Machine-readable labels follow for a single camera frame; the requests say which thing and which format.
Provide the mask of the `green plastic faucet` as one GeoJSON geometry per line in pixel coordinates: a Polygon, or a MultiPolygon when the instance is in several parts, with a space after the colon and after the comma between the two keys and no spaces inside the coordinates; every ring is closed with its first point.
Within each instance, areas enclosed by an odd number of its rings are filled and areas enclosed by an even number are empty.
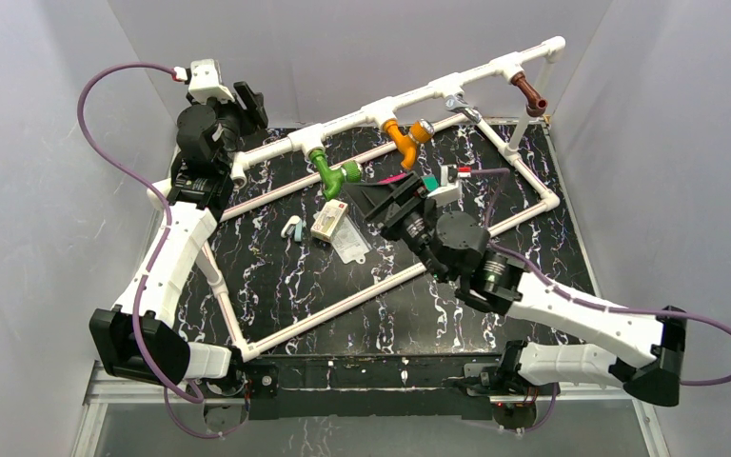
{"type": "Polygon", "coordinates": [[[323,148],[313,149],[308,154],[308,160],[319,173],[323,185],[322,195],[327,201],[340,194],[343,184],[359,183],[362,180],[362,167],[359,163],[349,160],[334,169],[328,164],[323,148]]]}

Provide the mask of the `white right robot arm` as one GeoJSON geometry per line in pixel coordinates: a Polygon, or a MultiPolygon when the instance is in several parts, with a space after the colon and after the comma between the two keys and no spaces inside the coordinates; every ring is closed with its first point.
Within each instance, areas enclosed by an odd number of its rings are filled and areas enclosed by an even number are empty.
{"type": "Polygon", "coordinates": [[[440,211],[416,174],[345,185],[383,238],[400,241],[470,308],[545,325],[577,338],[570,346],[506,344],[500,363],[460,382],[478,395],[521,394],[554,383],[617,387],[660,407],[679,403],[687,322],[666,308],[639,314],[550,281],[521,255],[492,249],[488,229],[463,211],[440,211]]]}

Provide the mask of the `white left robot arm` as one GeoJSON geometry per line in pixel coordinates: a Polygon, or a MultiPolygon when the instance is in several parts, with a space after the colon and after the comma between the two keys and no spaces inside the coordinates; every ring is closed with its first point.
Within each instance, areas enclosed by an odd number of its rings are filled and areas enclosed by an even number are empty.
{"type": "Polygon", "coordinates": [[[176,329],[177,308],[193,268],[218,295],[227,286],[205,244],[217,229],[239,183],[232,159],[246,137],[266,129],[264,96],[238,81],[192,80],[189,105],[176,121],[176,155],[169,177],[145,186],[163,212],[161,224],[130,284],[109,309],[95,310],[89,331],[108,374],[176,387],[208,379],[224,396],[246,384],[237,350],[189,342],[176,329]]]}

